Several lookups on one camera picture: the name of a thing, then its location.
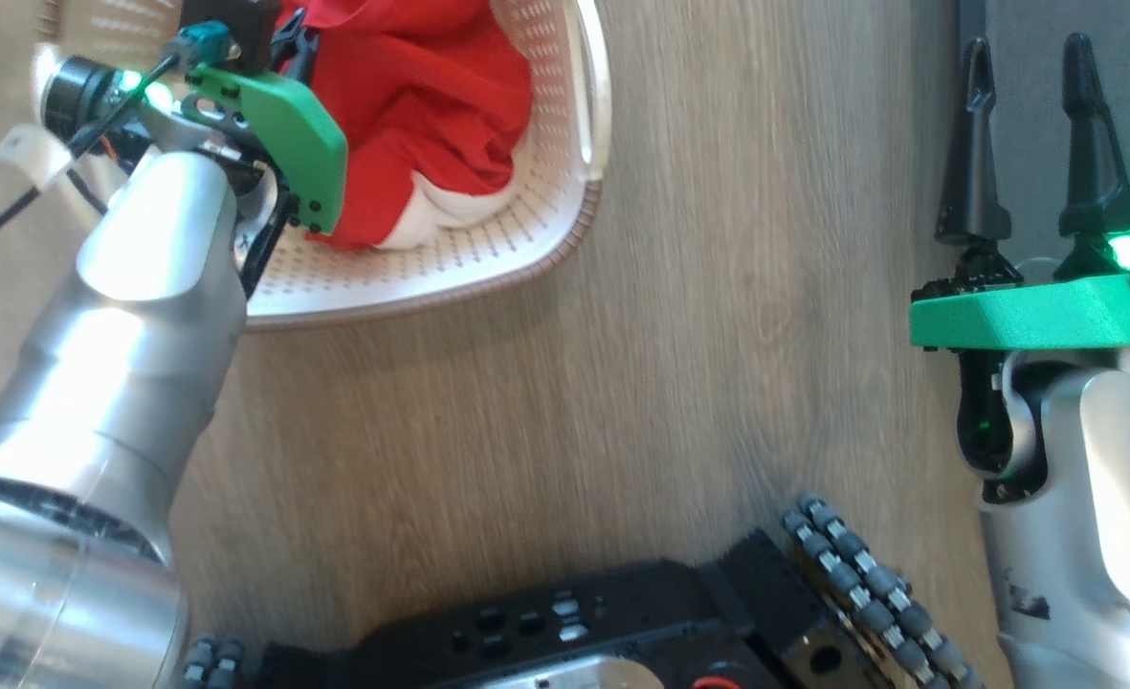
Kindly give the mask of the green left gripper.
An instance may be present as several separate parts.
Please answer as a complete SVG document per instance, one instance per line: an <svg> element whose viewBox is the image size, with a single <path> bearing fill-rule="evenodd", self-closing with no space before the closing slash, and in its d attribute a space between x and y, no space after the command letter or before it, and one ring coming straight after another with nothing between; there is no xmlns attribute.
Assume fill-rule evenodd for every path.
<svg viewBox="0 0 1130 689"><path fill-rule="evenodd" d="M307 8L297 8L277 26L272 71L247 76L194 67L181 113L262 152L299 199L296 215L302 226L329 236L342 217L347 142L306 86L320 47L320 32L308 25L307 14Z"/></svg>

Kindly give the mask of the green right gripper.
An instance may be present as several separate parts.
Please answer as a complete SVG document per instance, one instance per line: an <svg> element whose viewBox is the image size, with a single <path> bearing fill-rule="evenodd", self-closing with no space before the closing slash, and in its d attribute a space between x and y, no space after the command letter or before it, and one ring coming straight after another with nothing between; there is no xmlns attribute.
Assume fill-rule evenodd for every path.
<svg viewBox="0 0 1130 689"><path fill-rule="evenodd" d="M990 114L996 82L988 40L965 47L935 239L962 247L1011 236L999 202ZM1069 121L1064 238L1130 230L1130 183L1097 58L1084 33L1068 35L1062 110ZM909 309L913 344L958 350L1130 347L1130 272L1025 284L1002 258L962 260L953 278L931 280Z"/></svg>

